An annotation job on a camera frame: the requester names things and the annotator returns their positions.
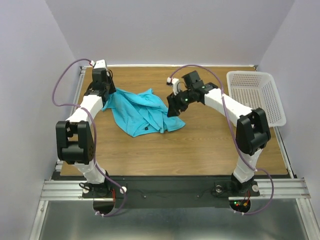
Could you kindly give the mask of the turquoise t shirt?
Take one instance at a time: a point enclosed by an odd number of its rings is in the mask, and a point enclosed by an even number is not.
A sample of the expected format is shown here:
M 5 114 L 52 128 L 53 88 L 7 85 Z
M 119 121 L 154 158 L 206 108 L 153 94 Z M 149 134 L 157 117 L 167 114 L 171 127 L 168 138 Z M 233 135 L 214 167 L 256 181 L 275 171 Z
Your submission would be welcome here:
M 167 116 L 168 107 L 151 88 L 138 94 L 117 88 L 116 92 L 109 95 L 102 111 L 107 109 L 111 110 L 118 127 L 133 138 L 173 132 L 186 125 L 177 116 Z

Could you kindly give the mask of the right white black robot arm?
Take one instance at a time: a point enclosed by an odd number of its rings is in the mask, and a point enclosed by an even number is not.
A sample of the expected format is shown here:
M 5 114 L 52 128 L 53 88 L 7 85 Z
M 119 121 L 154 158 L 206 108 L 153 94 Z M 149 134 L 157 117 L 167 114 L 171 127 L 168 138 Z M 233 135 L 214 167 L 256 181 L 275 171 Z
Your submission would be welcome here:
M 230 189 L 233 194 L 242 195 L 253 183 L 258 158 L 271 139 L 265 111 L 260 107 L 252 109 L 237 102 L 211 82 L 204 83 L 197 71 L 182 78 L 185 90 L 181 89 L 179 79 L 168 77 L 166 80 L 166 84 L 172 87 L 172 93 L 167 96 L 167 116 L 177 117 L 187 110 L 189 104 L 197 102 L 226 117 L 238 153 Z

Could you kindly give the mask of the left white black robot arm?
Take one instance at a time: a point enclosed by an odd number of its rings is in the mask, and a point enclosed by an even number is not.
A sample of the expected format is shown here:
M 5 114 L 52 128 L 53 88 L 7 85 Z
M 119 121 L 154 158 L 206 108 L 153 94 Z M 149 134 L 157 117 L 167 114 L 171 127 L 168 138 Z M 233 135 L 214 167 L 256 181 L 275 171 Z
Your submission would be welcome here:
M 111 184 L 106 179 L 109 174 L 96 160 L 97 130 L 94 118 L 115 91 L 112 75 L 107 68 L 94 67 L 92 82 L 81 104 L 75 106 L 75 112 L 67 120 L 58 121 L 55 126 L 57 156 L 83 174 L 86 182 L 79 186 L 85 195 L 106 197 L 111 193 Z

